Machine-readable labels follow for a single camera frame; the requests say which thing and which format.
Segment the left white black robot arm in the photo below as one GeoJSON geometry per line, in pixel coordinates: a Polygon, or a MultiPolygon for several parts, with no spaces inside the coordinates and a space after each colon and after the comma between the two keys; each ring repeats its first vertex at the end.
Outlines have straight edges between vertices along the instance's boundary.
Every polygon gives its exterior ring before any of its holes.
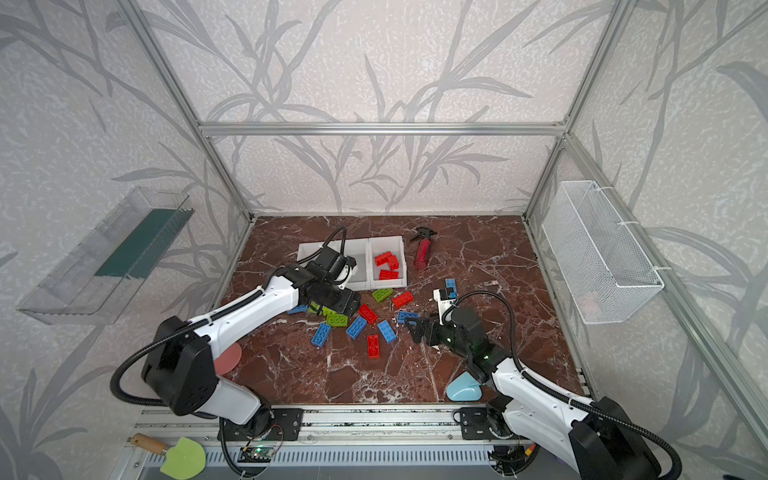
{"type": "Polygon", "coordinates": [[[214,362],[241,338],[299,305],[315,303],[351,315],[361,304],[347,287],[358,267],[338,274],[289,264],[273,270],[265,283],[236,300],[188,321],[173,316],[161,323],[155,340],[117,367],[110,391],[118,400],[141,406],[167,406],[176,415],[209,415],[236,425],[268,416],[265,401],[250,389],[224,379],[214,362]]]}

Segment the red lego studs up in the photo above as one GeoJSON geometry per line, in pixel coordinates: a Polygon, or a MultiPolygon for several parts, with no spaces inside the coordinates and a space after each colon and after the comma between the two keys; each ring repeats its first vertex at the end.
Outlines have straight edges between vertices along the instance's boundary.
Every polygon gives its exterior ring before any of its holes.
{"type": "Polygon", "coordinates": [[[409,291],[405,291],[392,299],[392,303],[395,309],[401,309],[413,301],[414,297],[409,291]]]}

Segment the red lego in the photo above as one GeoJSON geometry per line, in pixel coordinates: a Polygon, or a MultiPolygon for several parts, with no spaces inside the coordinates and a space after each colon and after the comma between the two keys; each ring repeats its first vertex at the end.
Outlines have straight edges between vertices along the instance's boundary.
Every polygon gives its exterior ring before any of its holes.
{"type": "Polygon", "coordinates": [[[370,359],[380,358],[380,342],[378,335],[369,335],[367,337],[367,353],[370,359]]]}
{"type": "Polygon", "coordinates": [[[395,280],[399,278],[400,276],[398,271],[381,270],[379,273],[380,280],[395,280]]]}
{"type": "Polygon", "coordinates": [[[389,262],[389,258],[392,256],[390,252],[382,253],[374,258],[375,264],[381,266],[389,262]]]}
{"type": "Polygon", "coordinates": [[[369,324],[375,325],[379,317],[377,313],[372,310],[368,305],[362,304],[358,309],[358,314],[369,324]]]}

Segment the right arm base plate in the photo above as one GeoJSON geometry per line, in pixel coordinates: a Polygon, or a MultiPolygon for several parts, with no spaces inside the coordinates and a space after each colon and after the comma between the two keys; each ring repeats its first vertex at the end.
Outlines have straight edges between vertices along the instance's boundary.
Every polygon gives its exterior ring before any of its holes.
{"type": "Polygon", "coordinates": [[[463,440],[507,440],[513,436],[507,427],[495,424],[485,407],[462,407],[452,418],[459,425],[463,440]]]}

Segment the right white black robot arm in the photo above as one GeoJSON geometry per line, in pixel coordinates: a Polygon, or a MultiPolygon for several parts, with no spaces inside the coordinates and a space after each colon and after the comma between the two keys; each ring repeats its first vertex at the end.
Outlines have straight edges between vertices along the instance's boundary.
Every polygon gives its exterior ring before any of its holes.
{"type": "Polygon", "coordinates": [[[409,319],[415,342],[443,345],[466,361],[468,373],[490,384],[490,407],[504,435],[525,437],[565,461],[583,479],[677,479],[679,454],[653,432],[632,423],[608,397],[594,401],[570,392],[525,366],[492,342],[471,308],[448,319],[409,319]]]}

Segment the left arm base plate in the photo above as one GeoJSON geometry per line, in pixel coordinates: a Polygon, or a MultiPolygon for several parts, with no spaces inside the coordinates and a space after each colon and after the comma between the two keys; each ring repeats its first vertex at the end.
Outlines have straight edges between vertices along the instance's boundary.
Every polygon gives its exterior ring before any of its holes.
{"type": "Polygon", "coordinates": [[[303,415],[304,410],[301,408],[262,408],[244,425],[220,418],[217,439],[224,439],[225,442],[296,441],[303,415]]]}

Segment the red lego bottom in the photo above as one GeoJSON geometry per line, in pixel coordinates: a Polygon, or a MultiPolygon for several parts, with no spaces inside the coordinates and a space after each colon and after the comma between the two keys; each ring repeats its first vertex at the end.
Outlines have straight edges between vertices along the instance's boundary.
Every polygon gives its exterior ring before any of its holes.
{"type": "Polygon", "coordinates": [[[367,337],[367,353],[370,359],[380,358],[380,342],[378,335],[369,335],[367,337]]]}

